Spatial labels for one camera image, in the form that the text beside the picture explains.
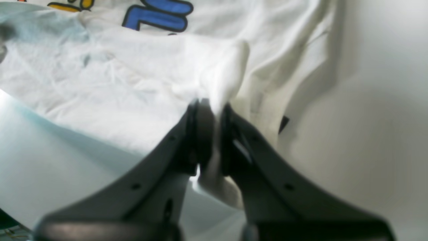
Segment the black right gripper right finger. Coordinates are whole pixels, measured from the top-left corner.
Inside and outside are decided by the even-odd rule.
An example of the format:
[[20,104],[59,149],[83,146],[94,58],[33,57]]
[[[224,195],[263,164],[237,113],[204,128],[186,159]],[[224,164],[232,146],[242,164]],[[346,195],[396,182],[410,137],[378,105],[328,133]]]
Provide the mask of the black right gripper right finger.
[[242,196],[242,241],[394,241],[384,218],[329,194],[292,168],[226,105],[221,168]]

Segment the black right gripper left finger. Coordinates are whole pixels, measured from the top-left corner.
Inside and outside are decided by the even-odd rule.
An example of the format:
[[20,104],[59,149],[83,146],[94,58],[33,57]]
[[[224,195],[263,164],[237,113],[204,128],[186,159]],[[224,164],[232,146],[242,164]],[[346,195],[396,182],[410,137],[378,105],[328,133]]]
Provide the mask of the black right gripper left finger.
[[156,148],[101,191],[46,215],[35,241],[182,241],[178,225],[190,177],[212,153],[209,100],[194,100]]

